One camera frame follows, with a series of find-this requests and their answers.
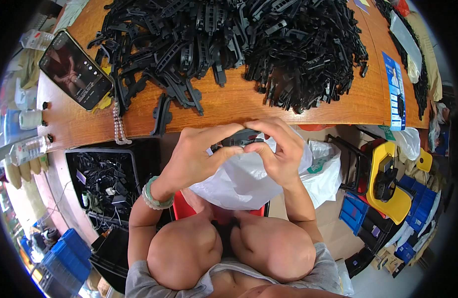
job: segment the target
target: spool of thread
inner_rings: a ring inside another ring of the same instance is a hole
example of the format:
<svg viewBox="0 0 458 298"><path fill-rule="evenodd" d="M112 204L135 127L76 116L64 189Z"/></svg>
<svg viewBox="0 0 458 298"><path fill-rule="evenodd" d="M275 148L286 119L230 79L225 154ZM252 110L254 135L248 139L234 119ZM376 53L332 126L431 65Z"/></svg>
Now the spool of thread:
<svg viewBox="0 0 458 298"><path fill-rule="evenodd" d="M37 128L39 125L42 125L42 111L21 111L18 116L18 124L20 125L20 129L23 130Z"/></svg>
<svg viewBox="0 0 458 298"><path fill-rule="evenodd" d="M85 190L82 191L82 200L83 206L88 207L88 193Z"/></svg>

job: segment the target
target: bracelet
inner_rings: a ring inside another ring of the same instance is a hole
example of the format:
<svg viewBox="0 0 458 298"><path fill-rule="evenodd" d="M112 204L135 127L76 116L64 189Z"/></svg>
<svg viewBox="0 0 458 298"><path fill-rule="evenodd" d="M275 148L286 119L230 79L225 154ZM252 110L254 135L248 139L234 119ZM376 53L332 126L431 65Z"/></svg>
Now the bracelet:
<svg viewBox="0 0 458 298"><path fill-rule="evenodd" d="M142 198L146 202L146 205L151 207L154 210L163 210L170 208L172 206L172 203L174 202L174 194L164 202L160 202L157 200L153 199L153 196L151 196L151 183L153 183L159 176L154 176L151 179L149 179L148 183L146 183L145 186L142 188Z"/></svg>

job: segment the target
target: cardboard box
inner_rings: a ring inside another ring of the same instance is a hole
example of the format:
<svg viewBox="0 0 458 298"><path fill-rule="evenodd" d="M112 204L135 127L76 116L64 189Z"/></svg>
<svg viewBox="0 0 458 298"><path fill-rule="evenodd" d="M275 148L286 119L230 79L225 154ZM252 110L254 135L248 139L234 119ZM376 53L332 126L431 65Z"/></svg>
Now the cardboard box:
<svg viewBox="0 0 458 298"><path fill-rule="evenodd" d="M380 251L378 251L375 256L375 259L373 259L371 262L373 268L376 270L381 270L383 267L385 267L388 272L390 272L390 274L393 274L393 272L398 269L399 265L403 263L402 259L399 259L394 255L394 250L394 244L389 247L383 247L380 249Z"/></svg>

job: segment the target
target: wooden table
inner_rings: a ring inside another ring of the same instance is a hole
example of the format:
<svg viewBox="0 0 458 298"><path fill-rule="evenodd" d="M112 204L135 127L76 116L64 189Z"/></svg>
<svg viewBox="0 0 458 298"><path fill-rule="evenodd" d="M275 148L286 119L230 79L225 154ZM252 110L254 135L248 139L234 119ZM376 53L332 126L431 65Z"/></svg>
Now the wooden table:
<svg viewBox="0 0 458 298"><path fill-rule="evenodd" d="M105 4L112 0L90 0L75 23L69 27L70 34L85 47L101 30L107 11ZM388 23L372 4L369 15L356 7L353 1L348 7L355 11L358 27L363 31L360 38L369 54L369 69L366 78L354 69L354 80L349 95L343 95L339 102L321 103L301 115L280 108L264 106L264 95L255 91L255 83L242 78L244 67L226 71L227 83L221 88L215 83L211 70L202 79L193 79L194 88L199 89L203 98L204 116L195 109L185 110L171 103L172 122L166 132L178 132L184 127L208 127L231 122L244 123L248 120L279 116L289 124L385 124L390 125L390 102L388 77L381 51L397 61L402 67L403 84L406 95L406 126L428 128L429 110L423 121L418 119L418 106L413 86L401 63L401 58L388 34ZM96 56L97 48L87 50L91 57ZM154 128L153 109L157 106L162 90L148 83L136 98L132 99L129 111L123 117L127 137L148 136ZM82 146L114 139L113 109L98 110L91 114L69 98L41 72L37 95L38 103L50 102L50 108L43 111L47 127L39 127L39 135L50 133L55 141L49 150Z"/></svg>

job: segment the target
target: grey shirt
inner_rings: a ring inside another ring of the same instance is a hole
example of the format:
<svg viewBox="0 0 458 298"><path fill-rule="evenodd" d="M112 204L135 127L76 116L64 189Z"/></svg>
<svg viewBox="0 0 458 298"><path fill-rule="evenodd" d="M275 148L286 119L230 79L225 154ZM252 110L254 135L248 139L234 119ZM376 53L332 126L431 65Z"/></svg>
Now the grey shirt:
<svg viewBox="0 0 458 298"><path fill-rule="evenodd" d="M333 260L327 246L323 242L315 243L317 256L313 270L298 281L286 283L288 286L299 289L321 289L335 294L342 294L337 265ZM220 271L233 270L242 272L251 277L268 280L278 284L276 280L257 272L253 268L235 260L223 260L212 266L197 282L196 286L189 290L174 291L158 284L151 277L146 260L133 263L126 278L126 297L128 298L202 298L207 297L214 291L211 276Z"/></svg>

